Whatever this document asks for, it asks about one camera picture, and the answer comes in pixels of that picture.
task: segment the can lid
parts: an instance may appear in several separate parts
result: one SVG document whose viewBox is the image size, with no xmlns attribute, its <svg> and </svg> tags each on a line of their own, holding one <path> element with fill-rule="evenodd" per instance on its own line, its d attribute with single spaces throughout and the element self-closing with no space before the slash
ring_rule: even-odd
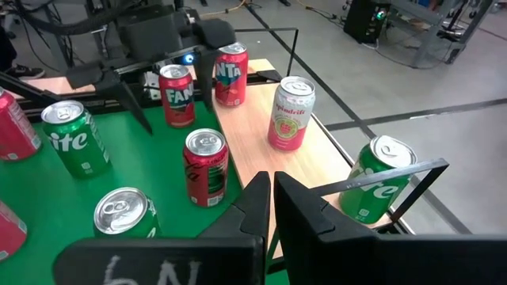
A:
<svg viewBox="0 0 507 285">
<path fill-rule="evenodd" d="M 40 117 L 46 123 L 64 124 L 80 117 L 85 107 L 77 101 L 60 101 L 46 107 Z"/>
<path fill-rule="evenodd" d="M 210 156 L 223 149 L 225 138 L 218 131 L 203 128 L 191 132 L 185 140 L 185 145 L 193 154 Z"/>
<path fill-rule="evenodd" d="M 308 96 L 315 92 L 315 85 L 300 76 L 287 76 L 280 82 L 282 88 L 296 96 Z"/>
<path fill-rule="evenodd" d="M 137 225 L 147 208 L 148 200 L 139 189 L 118 188 L 97 204 L 93 222 L 104 234 L 121 234 Z"/>
<path fill-rule="evenodd" d="M 405 167 L 417 162 L 417 156 L 410 146 L 387 135 L 373 138 L 370 148 L 377 159 L 393 168 Z"/>
<path fill-rule="evenodd" d="M 183 78 L 189 74 L 189 69 L 186 66 L 179 64 L 166 65 L 160 69 L 160 75 L 165 78 Z"/>
<path fill-rule="evenodd" d="M 246 45 L 235 42 L 233 44 L 229 44 L 228 46 L 221 47 L 219 50 L 228 55 L 239 55 L 246 51 Z"/>
</svg>

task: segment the green light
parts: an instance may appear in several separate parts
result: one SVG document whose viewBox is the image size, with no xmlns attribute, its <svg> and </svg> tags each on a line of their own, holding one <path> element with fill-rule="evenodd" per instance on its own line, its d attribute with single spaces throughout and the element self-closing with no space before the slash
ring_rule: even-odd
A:
<svg viewBox="0 0 507 285">
<path fill-rule="evenodd" d="M 386 11 L 380 11 L 378 12 L 375 17 L 377 20 L 383 20 L 386 17 Z"/>
</svg>

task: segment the pink sanpellegrino can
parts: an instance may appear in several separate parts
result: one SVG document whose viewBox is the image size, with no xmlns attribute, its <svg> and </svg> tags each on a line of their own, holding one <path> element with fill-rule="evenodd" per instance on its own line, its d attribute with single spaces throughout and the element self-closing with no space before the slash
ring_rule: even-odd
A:
<svg viewBox="0 0 507 285">
<path fill-rule="evenodd" d="M 269 143 L 279 150 L 297 150 L 303 144 L 314 104 L 312 82 L 299 76 L 282 79 L 276 88 L 269 121 Z"/>
</svg>

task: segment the green sprite can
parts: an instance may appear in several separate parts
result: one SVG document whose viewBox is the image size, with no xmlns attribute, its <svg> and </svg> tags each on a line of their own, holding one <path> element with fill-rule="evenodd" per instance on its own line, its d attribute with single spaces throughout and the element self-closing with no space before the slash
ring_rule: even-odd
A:
<svg viewBox="0 0 507 285">
<path fill-rule="evenodd" d="M 139 189 L 118 188 L 108 193 L 93 213 L 97 238 L 156 238 L 160 235 L 153 201 Z"/>
<path fill-rule="evenodd" d="M 416 162 L 417 157 L 409 146 L 382 135 L 363 147 L 349 178 L 401 168 Z M 404 176 L 342 192 L 338 198 L 340 207 L 345 214 L 359 222 L 375 223 L 409 182 L 410 176 Z"/>
<path fill-rule="evenodd" d="M 60 101 L 41 113 L 43 129 L 63 164 L 77 178 L 104 172 L 109 153 L 90 113 L 77 101 Z"/>
</svg>

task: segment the blue led light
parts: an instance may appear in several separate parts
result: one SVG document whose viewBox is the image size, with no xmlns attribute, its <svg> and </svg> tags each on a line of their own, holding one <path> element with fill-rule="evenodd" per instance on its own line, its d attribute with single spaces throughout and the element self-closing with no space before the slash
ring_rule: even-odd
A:
<svg viewBox="0 0 507 285">
<path fill-rule="evenodd" d="M 193 60 L 195 59 L 194 55 L 192 53 L 183 55 L 183 58 L 181 59 L 182 63 L 184 65 L 190 65 L 193 63 Z"/>
</svg>

